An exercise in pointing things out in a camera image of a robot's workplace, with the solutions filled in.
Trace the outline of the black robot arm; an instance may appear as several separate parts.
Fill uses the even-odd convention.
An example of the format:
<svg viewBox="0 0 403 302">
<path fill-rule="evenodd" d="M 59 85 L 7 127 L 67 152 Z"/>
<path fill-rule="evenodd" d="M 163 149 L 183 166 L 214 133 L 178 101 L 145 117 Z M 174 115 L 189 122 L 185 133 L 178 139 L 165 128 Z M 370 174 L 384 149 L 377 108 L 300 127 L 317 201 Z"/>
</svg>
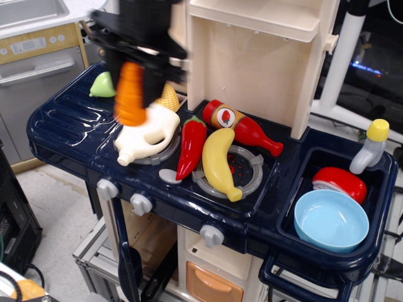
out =
<svg viewBox="0 0 403 302">
<path fill-rule="evenodd" d="M 184 60 L 186 50 L 169 36 L 172 5 L 177 1 L 120 1 L 119 13 L 94 10 L 91 18 L 99 30 L 92 40 L 106 51 L 106 64 L 114 84 L 125 62 L 144 70 L 141 108 L 147 108 L 162 94 L 166 81 L 181 83 L 184 70 L 170 59 Z"/>
</svg>

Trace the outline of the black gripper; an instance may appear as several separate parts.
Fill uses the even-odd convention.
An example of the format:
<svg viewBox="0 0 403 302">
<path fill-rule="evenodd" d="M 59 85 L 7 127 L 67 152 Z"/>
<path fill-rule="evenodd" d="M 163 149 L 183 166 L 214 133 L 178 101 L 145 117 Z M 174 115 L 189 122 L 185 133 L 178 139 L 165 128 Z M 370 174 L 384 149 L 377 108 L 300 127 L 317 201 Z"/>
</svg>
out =
<svg viewBox="0 0 403 302">
<path fill-rule="evenodd" d="M 115 90 L 125 61 L 144 68 L 145 108 L 161 97 L 166 81 L 184 81 L 183 67 L 170 63 L 187 58 L 186 50 L 169 35 L 170 9 L 121 9 L 119 14 L 95 10 L 91 18 L 100 27 L 92 40 L 105 49 Z"/>
</svg>

